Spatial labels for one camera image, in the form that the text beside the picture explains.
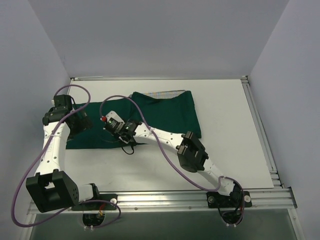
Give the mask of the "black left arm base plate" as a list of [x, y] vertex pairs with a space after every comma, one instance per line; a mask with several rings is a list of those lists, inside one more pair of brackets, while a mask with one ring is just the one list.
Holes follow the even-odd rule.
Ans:
[[118, 202], [116, 193], [102, 193], [98, 200], [87, 200], [78, 205], [72, 206], [72, 211], [98, 211], [98, 210], [116, 210], [114, 206]]

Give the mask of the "green surgical cloth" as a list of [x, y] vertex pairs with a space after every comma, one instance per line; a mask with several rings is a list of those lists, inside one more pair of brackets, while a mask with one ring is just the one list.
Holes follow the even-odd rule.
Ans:
[[[168, 99], [156, 99], [139, 92], [133, 92], [130, 98], [139, 106], [149, 126], [177, 134], [191, 131], [199, 139], [202, 137], [191, 91], [185, 91], [174, 98]], [[96, 101], [91, 102], [85, 108], [93, 127], [69, 140], [66, 149], [115, 149], [126, 145], [103, 130], [105, 124], [101, 121], [100, 106], [101, 103]], [[126, 121], [142, 121], [138, 109], [125, 98], [108, 100], [102, 107], [102, 113], [107, 114], [110, 111], [115, 111]]]

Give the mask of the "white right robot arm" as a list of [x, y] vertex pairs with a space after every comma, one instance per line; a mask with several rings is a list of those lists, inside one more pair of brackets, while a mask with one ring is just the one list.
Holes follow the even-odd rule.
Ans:
[[[193, 132], [167, 132], [151, 127], [144, 121], [124, 122], [119, 116], [107, 115], [100, 120], [105, 123], [104, 130], [131, 147], [139, 144], [158, 146], [164, 158], [182, 178], [200, 190], [222, 195], [225, 205], [232, 207], [240, 201], [237, 191], [242, 190], [240, 184], [223, 175]], [[181, 170], [201, 175], [212, 188], [199, 185]]]

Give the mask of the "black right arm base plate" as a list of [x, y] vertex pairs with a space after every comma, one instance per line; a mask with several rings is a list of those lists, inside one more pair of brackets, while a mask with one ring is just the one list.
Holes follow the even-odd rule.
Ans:
[[251, 196], [248, 191], [234, 191], [229, 196], [221, 195], [218, 192], [207, 192], [206, 198], [208, 208], [210, 209], [236, 208], [240, 206], [243, 199], [245, 208], [253, 206]]

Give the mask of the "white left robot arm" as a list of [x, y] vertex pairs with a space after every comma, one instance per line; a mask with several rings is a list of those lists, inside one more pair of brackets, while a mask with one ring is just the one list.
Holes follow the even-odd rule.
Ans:
[[73, 106], [73, 101], [70, 95], [54, 96], [54, 106], [42, 119], [44, 152], [34, 176], [26, 179], [26, 188], [41, 213], [81, 203], [95, 210], [101, 203], [94, 183], [78, 186], [64, 171], [67, 142], [93, 126], [85, 111]]

